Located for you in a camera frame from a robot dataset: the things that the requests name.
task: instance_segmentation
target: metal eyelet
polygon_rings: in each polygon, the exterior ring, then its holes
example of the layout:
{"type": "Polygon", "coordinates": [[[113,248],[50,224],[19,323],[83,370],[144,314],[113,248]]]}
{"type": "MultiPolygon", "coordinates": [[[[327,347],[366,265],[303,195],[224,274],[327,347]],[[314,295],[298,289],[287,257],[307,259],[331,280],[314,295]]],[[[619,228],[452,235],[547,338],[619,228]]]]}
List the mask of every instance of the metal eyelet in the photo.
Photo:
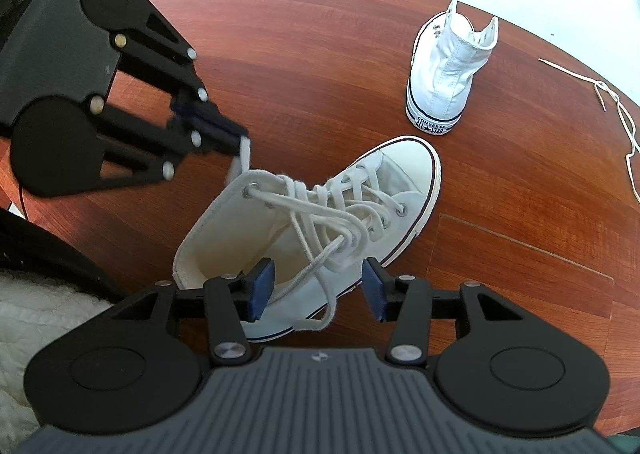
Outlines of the metal eyelet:
{"type": "Polygon", "coordinates": [[[251,188],[255,188],[255,189],[260,189],[260,185],[258,185],[257,183],[249,183],[249,185],[245,186],[242,189],[242,197],[243,198],[252,198],[253,196],[251,196],[251,193],[249,192],[249,189],[251,188]]]}

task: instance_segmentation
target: converse all star shoe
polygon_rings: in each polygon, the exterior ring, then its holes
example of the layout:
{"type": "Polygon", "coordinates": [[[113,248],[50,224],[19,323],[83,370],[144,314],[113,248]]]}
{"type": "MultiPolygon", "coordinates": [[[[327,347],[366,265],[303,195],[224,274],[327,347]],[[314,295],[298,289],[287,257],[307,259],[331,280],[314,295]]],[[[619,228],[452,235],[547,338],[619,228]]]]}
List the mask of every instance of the converse all star shoe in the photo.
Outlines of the converse all star shoe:
{"type": "Polygon", "coordinates": [[[260,320],[242,322],[255,342],[325,328],[337,298],[360,282],[363,259],[387,265],[399,256],[424,228],[440,191],[440,159],[414,136],[375,147],[311,190],[284,175],[249,170],[247,154],[248,147],[232,174],[239,175],[180,245],[174,279],[180,288],[200,288],[211,277],[273,259],[269,303],[260,320]]]}
{"type": "Polygon", "coordinates": [[[445,134],[456,125],[474,73],[498,42],[497,17],[476,33],[456,5],[453,0],[446,12],[430,18],[414,42],[405,110],[415,127],[430,134],[445,134]]]}

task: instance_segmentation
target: white shoelace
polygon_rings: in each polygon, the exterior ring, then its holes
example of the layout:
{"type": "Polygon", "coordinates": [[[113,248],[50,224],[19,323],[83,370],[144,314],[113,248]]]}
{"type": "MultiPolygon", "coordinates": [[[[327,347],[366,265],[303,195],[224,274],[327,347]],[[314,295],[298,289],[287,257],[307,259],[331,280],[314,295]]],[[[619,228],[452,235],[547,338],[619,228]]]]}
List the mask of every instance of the white shoelace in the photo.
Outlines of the white shoelace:
{"type": "Polygon", "coordinates": [[[600,105],[602,106],[603,110],[606,111],[607,108],[604,105],[604,100],[602,99],[600,90],[606,91],[609,94],[609,96],[613,99],[613,101],[616,103],[616,106],[618,108],[618,116],[620,117],[620,122],[622,122],[622,126],[625,128],[626,135],[629,138],[629,142],[631,143],[631,151],[625,157],[626,171],[629,174],[629,180],[631,181],[631,188],[634,191],[636,200],[638,200],[638,203],[640,203],[640,195],[638,195],[638,190],[636,190],[634,173],[631,170],[631,158],[636,153],[636,150],[640,152],[640,146],[638,145],[638,141],[636,140],[636,124],[634,123],[634,120],[629,114],[629,112],[626,110],[626,107],[622,105],[622,102],[620,102],[620,96],[602,80],[595,80],[589,77],[585,77],[583,75],[578,75],[578,73],[569,71],[568,69],[565,69],[562,66],[559,66],[558,64],[554,64],[553,62],[549,62],[548,60],[544,60],[544,59],[538,59],[538,60],[540,62],[544,62],[545,64],[548,64],[553,68],[559,69],[560,71],[563,71],[571,75],[572,77],[576,77],[577,79],[584,80],[585,82],[590,82],[591,84],[593,84],[593,89],[596,92],[596,95],[598,95],[598,100],[600,100],[600,105]]]}
{"type": "MultiPolygon", "coordinates": [[[[249,139],[241,143],[240,155],[229,169],[227,183],[239,174],[249,170],[249,139]]],[[[321,319],[301,319],[293,324],[295,330],[321,330],[326,328],[335,316],[337,294],[320,268],[324,266],[331,272],[339,272],[351,266],[362,254],[370,241],[381,239],[390,221],[390,209],[403,214],[406,207],[380,190],[375,168],[369,163],[359,163],[349,167],[338,179],[331,179],[325,185],[315,185],[307,190],[302,182],[288,176],[279,175],[286,184],[286,194],[263,192],[256,184],[245,187],[247,195],[264,201],[268,206],[281,208],[289,212],[291,225],[305,252],[308,265],[300,270],[281,290],[270,298],[277,302],[296,288],[302,286],[310,275],[318,279],[326,298],[327,308],[321,319]],[[345,199],[346,192],[353,198],[345,199]],[[364,195],[375,199],[366,200],[364,195]],[[328,205],[333,201],[335,208],[328,205]],[[364,213],[363,220],[354,212],[364,213]],[[327,230],[337,234],[329,238],[327,230]],[[334,253],[348,250],[339,260],[334,253]]]]}

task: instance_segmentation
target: converse all star logo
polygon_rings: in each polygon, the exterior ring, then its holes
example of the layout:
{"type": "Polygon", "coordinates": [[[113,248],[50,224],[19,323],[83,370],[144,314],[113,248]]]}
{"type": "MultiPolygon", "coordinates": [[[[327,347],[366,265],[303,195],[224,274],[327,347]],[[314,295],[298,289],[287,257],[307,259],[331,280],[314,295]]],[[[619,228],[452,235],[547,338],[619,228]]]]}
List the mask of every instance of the converse all star logo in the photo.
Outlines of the converse all star logo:
{"type": "Polygon", "coordinates": [[[429,122],[428,120],[425,120],[420,116],[418,116],[417,120],[415,121],[415,126],[418,129],[425,130],[427,132],[430,132],[431,134],[443,134],[444,132],[447,132],[446,126],[434,124],[433,122],[429,122]]]}

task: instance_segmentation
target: wooden table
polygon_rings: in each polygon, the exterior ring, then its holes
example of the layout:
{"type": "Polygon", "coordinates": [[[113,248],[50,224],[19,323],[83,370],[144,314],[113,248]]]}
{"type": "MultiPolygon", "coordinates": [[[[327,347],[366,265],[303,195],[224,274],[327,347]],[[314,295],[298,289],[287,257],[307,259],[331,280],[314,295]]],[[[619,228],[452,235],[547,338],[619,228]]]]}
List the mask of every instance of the wooden table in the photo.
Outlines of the wooden table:
{"type": "MultiPolygon", "coordinates": [[[[404,92],[415,34],[449,0],[152,1],[198,51],[210,97],[249,128],[254,168],[311,186],[391,137],[429,140],[442,160],[440,199],[391,270],[440,288],[478,280],[571,333],[611,372],[600,430],[640,425],[640,207],[626,175],[629,143],[613,105],[604,113],[589,84],[538,57],[596,73],[501,21],[462,120],[431,137],[407,120],[404,92]]],[[[460,11],[476,26],[490,20],[460,11]]],[[[169,116],[165,94],[124,75],[109,100],[158,124],[169,116]]],[[[26,195],[26,208],[135,291],[171,277],[174,253],[222,190],[228,163],[189,157],[172,182],[54,200],[26,195]]],[[[6,157],[0,184],[17,202],[6,157]]],[[[373,322],[355,291],[340,300],[329,330],[280,343],[380,347],[391,327],[373,322]]],[[[201,331],[188,328],[185,338],[202,346],[201,331]]],[[[441,350],[453,340],[451,323],[436,323],[432,335],[431,350],[441,350]]]]}

